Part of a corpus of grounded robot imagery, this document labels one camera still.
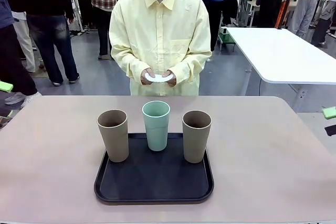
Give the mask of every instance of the cup rim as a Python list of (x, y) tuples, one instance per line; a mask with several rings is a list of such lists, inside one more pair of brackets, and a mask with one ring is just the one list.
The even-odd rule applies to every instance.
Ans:
[[(151, 115), (147, 115), (147, 114), (143, 111), (143, 109), (145, 108), (146, 105), (148, 105), (148, 104), (150, 104), (150, 103), (152, 103), (152, 102), (161, 102), (161, 103), (166, 104), (166, 105), (168, 106), (168, 111), (167, 111), (167, 113), (165, 113), (164, 115), (159, 115), (159, 116), (151, 116)], [(170, 106), (169, 106), (168, 103), (163, 102), (163, 101), (150, 101), (150, 102), (147, 102), (144, 106), (142, 106), (142, 113), (143, 113), (144, 115), (148, 116), (149, 118), (162, 118), (162, 117), (164, 117), (164, 116), (166, 116), (166, 115), (168, 115), (168, 114), (170, 113)]]
[[(206, 115), (209, 116), (209, 118), (210, 118), (210, 124), (208, 124), (207, 126), (202, 127), (202, 128), (195, 128), (195, 127), (191, 127), (191, 126), (189, 126), (187, 123), (184, 122), (184, 116), (187, 115), (187, 114), (190, 113), (190, 112), (202, 112), (202, 113), (206, 114)], [(202, 110), (190, 110), (190, 111), (186, 112), (186, 113), (183, 115), (183, 117), (182, 117), (182, 122), (183, 122), (183, 124), (185, 124), (186, 126), (188, 126), (188, 127), (191, 128), (191, 129), (195, 129), (195, 130), (203, 130), (203, 129), (205, 129), (205, 128), (208, 128), (208, 127), (212, 124), (212, 118), (211, 118), (211, 116), (210, 116), (208, 113), (206, 113), (206, 112), (204, 112), (204, 111), (202, 111)]]
[[(121, 111), (121, 112), (123, 112), (123, 113), (126, 115), (126, 119), (125, 119), (125, 121), (123, 121), (122, 123), (118, 124), (117, 126), (112, 126), (112, 127), (106, 127), (106, 126), (101, 125), (101, 124), (98, 122), (99, 117), (100, 117), (101, 115), (105, 114), (106, 112), (111, 112), (111, 111)], [(97, 124), (98, 124), (100, 127), (102, 127), (102, 128), (105, 128), (105, 129), (112, 129), (112, 128), (116, 128), (116, 127), (120, 127), (120, 126), (122, 126), (125, 122), (127, 122), (127, 118), (128, 118), (128, 117), (127, 117), (127, 114), (126, 114), (126, 112), (124, 112), (123, 110), (106, 110), (106, 111), (104, 111), (103, 113), (101, 113), (101, 114), (97, 117)]]

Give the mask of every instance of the cup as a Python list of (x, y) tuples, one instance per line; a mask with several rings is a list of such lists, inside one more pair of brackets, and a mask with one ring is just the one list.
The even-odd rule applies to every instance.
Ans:
[(211, 128), (211, 117), (203, 111), (189, 111), (183, 119), (183, 154), (190, 163), (203, 160)]
[(162, 151), (167, 146), (170, 107), (161, 101), (152, 101), (142, 107), (149, 149)]
[(127, 115), (121, 110), (109, 110), (97, 119), (107, 154), (112, 162), (122, 162), (129, 154)]

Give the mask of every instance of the white object in hands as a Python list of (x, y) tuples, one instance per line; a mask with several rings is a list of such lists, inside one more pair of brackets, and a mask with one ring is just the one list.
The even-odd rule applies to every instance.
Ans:
[(167, 77), (162, 77), (160, 74), (156, 74), (155, 78), (151, 77), (149, 73), (145, 73), (145, 78), (151, 82), (167, 82), (173, 78), (173, 75), (169, 75)]

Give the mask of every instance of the brown cup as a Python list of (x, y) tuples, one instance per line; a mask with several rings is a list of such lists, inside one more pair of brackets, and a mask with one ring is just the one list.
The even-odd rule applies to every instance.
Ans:
[(190, 163), (203, 160), (211, 128), (211, 117), (203, 111), (189, 111), (183, 119), (183, 153)]
[(112, 162), (122, 162), (129, 154), (127, 115), (121, 110), (109, 110), (97, 119), (107, 154)]

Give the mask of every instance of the tray rim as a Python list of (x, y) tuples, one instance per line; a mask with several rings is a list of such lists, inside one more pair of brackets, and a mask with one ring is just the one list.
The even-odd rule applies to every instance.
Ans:
[[(128, 133), (128, 136), (132, 138), (132, 136), (136, 136), (136, 135), (143, 135), (146, 133)], [(168, 133), (168, 138), (170, 136), (178, 136), (178, 137), (183, 137), (183, 133)], [(125, 203), (158, 203), (158, 202), (165, 202), (165, 203), (186, 203), (186, 202), (202, 202), (204, 201), (205, 199), (207, 199), (213, 192), (214, 190), (214, 187), (215, 187), (215, 183), (214, 183), (214, 177), (213, 177), (213, 174), (212, 174), (212, 170), (211, 170), (211, 165), (210, 165), (210, 161), (209, 161), (209, 156), (207, 154), (207, 149), (205, 149), (205, 153), (204, 153), (204, 163), (205, 165), (208, 165), (209, 166), (209, 169), (205, 169), (206, 171), (206, 176), (208, 178), (208, 184), (209, 184), (209, 189), (208, 191), (206, 192), (205, 195), (203, 195), (202, 197), (200, 198), (196, 198), (196, 199), (193, 199), (193, 200), (190, 200), (190, 199), (175, 199), (175, 200), (168, 200), (168, 199), (160, 199), (160, 200), (153, 200), (153, 199), (122, 199), (122, 200), (110, 200), (110, 199), (107, 199), (106, 197), (104, 197), (102, 195), (102, 193), (100, 192), (100, 184), (98, 185), (98, 179), (104, 175), (105, 173), (105, 169), (104, 169), (104, 172), (102, 172), (102, 167), (106, 164), (106, 162), (108, 162), (109, 158), (108, 158), (108, 154), (105, 150), (104, 152), (104, 155), (103, 155), (103, 158), (102, 158), (102, 161), (99, 165), (99, 169), (98, 169), (98, 173), (97, 173), (97, 176), (96, 176), (96, 179), (94, 181), (94, 193), (95, 195), (98, 197), (98, 199), (100, 199), (101, 201), (103, 202), (106, 202), (106, 203), (114, 203), (114, 204), (125, 204)]]

